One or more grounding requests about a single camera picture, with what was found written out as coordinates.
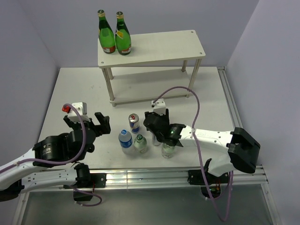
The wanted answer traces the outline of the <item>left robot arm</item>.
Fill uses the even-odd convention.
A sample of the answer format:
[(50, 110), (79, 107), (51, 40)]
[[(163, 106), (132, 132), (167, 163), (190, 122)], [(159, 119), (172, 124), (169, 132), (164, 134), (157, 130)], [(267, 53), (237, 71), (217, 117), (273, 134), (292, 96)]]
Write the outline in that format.
[(72, 129), (52, 135), (36, 143), (21, 157), (0, 168), (0, 200), (15, 199), (21, 193), (51, 186), (86, 188), (92, 184), (89, 167), (81, 163), (86, 153), (95, 150), (97, 137), (111, 132), (110, 118), (95, 113), (98, 125), (91, 118), (73, 122), (64, 116)]

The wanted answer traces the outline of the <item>small pocari sweat bottle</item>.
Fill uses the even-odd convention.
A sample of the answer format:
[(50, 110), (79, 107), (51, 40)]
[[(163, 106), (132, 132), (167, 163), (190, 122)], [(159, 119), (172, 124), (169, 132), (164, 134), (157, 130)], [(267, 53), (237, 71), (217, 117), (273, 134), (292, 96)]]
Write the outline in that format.
[(125, 129), (121, 130), (118, 136), (118, 140), (123, 153), (127, 155), (133, 155), (135, 149), (133, 146), (133, 139), (131, 133)]

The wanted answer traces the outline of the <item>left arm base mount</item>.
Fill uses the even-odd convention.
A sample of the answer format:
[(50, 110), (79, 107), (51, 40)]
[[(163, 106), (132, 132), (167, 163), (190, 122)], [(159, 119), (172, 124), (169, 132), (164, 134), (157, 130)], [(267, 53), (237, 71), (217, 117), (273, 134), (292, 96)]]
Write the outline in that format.
[[(71, 186), (63, 185), (63, 188), (73, 191), (73, 200), (76, 204), (82, 207), (94, 207), (100, 205), (103, 201), (102, 197), (95, 193), (95, 190), (96, 188), (104, 188), (105, 185), (106, 173), (92, 173), (87, 181)], [(98, 198), (98, 202), (87, 204), (93, 197)]]

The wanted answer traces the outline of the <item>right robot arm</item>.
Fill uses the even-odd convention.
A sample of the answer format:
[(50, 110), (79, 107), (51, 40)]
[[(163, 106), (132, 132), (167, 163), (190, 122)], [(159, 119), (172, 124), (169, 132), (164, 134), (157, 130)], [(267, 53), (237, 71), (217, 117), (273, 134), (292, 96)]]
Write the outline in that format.
[(211, 131), (192, 129), (185, 124), (171, 124), (168, 110), (164, 115), (146, 112), (143, 124), (160, 143), (191, 147), (199, 142), (200, 147), (221, 153), (220, 157), (209, 157), (208, 167), (203, 171), (203, 178), (209, 183), (234, 169), (249, 174), (256, 171), (261, 146), (243, 128), (236, 127), (233, 131)]

